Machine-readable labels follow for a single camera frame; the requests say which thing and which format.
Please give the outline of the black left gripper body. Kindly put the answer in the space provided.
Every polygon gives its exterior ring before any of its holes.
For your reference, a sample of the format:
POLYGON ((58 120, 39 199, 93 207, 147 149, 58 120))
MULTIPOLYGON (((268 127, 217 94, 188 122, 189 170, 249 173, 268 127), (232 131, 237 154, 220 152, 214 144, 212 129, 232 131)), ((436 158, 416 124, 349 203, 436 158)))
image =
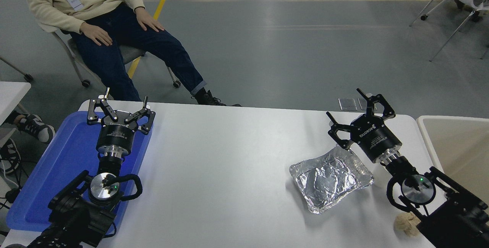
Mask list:
POLYGON ((132 121, 127 124, 125 120, 129 119, 130 115, 129 112, 116 112, 117 121, 112 121, 109 115, 102 119, 102 127, 96 144, 98 152, 105 152, 112 146, 120 147, 124 152, 132 151, 138 123, 132 121))

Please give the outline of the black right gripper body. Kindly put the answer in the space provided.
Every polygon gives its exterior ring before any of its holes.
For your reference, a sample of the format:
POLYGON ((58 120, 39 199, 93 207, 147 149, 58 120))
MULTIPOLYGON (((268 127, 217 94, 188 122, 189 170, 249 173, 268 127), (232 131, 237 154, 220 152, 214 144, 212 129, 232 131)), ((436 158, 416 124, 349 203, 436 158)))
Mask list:
POLYGON ((399 149, 401 141, 385 125, 379 116, 361 115, 351 126, 351 140, 357 143, 371 162, 379 162, 381 154, 388 149, 399 149))

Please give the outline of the person's right hand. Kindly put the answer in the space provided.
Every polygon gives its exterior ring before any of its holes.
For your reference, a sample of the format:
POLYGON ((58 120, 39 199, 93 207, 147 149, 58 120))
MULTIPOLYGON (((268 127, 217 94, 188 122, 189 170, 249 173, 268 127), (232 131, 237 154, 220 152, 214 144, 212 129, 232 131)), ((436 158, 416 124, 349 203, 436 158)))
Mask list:
POLYGON ((79 30, 98 46, 112 46, 112 38, 101 27, 83 22, 79 30))

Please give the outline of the person's left hand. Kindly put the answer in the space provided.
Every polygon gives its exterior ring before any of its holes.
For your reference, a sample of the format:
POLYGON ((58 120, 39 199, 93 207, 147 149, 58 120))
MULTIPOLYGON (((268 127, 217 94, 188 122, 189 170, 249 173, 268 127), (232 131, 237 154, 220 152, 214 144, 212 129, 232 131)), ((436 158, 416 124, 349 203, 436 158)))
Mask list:
POLYGON ((134 9, 134 12, 136 14, 137 22, 143 30, 147 31, 148 29, 152 29, 156 32, 165 30, 164 27, 156 19, 154 19, 143 6, 137 7, 134 9))

